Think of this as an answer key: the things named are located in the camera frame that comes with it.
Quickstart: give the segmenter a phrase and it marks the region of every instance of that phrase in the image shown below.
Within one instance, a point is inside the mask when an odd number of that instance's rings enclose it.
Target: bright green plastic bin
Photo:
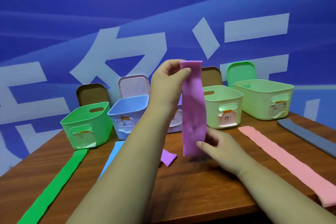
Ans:
[[[288,114],[294,86],[254,79],[235,82],[234,89],[244,94],[243,111],[259,120],[283,118]]]
[[[108,102],[84,105],[61,120],[61,124],[75,150],[101,145],[110,136],[113,123],[107,112]]]
[[[243,94],[223,85],[203,88],[207,125],[212,128],[229,128],[240,123]]]

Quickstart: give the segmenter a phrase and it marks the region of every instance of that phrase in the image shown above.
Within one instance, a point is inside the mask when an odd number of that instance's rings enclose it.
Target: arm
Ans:
[[[274,224],[336,223],[333,214],[253,159],[238,178]]]
[[[67,224],[141,223],[182,82],[190,75],[179,65],[180,60],[166,61],[154,73],[147,110]]]
[[[226,171],[241,180],[274,224],[335,224],[336,217],[251,158],[228,134],[208,128],[214,145],[197,142]]]

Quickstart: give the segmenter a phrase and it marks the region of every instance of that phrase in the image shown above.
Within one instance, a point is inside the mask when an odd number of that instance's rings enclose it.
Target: forearm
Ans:
[[[239,179],[274,224],[335,224],[336,217],[251,159]]]
[[[148,107],[68,223],[140,223],[151,196],[169,113]]]

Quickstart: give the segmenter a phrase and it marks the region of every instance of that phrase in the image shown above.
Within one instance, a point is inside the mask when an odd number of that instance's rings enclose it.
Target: brown wooden tabletop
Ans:
[[[336,143],[336,130],[293,113],[287,118]],[[319,175],[336,184],[336,159],[280,127],[276,121],[256,120],[245,113],[241,120],[240,127],[253,126]],[[225,131],[259,163],[318,202],[311,189],[237,128]],[[94,185],[117,140],[113,130],[106,144],[89,151],[40,224],[66,222]],[[181,133],[168,134],[164,148],[178,157],[170,167],[159,167],[147,212],[152,223],[197,223],[259,211],[242,183],[223,171],[215,162],[208,158],[183,157]],[[71,158],[73,152],[74,149],[62,131],[4,174],[0,178],[0,223],[17,223]]]

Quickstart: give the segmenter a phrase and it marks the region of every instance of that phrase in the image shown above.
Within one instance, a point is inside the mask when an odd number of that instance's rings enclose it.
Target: white paper label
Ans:
[[[131,133],[132,129],[135,127],[135,120],[130,117],[123,117],[117,121],[118,130],[125,133]]]
[[[74,134],[74,143],[79,149],[90,148],[96,146],[95,135],[92,131],[85,131]]]
[[[174,118],[170,122],[170,127],[176,127],[182,124],[182,110],[177,110]]]
[[[286,101],[281,101],[271,105],[268,108],[268,116],[274,119],[278,118],[280,115],[286,112],[286,106],[287,106]]]
[[[222,112],[220,115],[218,115],[218,125],[221,128],[236,126],[237,125],[236,112],[235,111],[226,113]]]

